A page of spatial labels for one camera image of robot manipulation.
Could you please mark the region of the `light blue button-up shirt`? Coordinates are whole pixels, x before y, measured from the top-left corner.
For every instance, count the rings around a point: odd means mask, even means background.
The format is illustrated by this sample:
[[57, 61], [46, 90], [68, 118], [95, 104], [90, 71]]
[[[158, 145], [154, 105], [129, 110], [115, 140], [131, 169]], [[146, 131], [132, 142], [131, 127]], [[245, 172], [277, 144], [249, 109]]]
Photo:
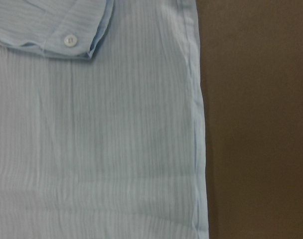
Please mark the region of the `light blue button-up shirt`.
[[0, 0], [0, 239], [207, 239], [193, 0]]

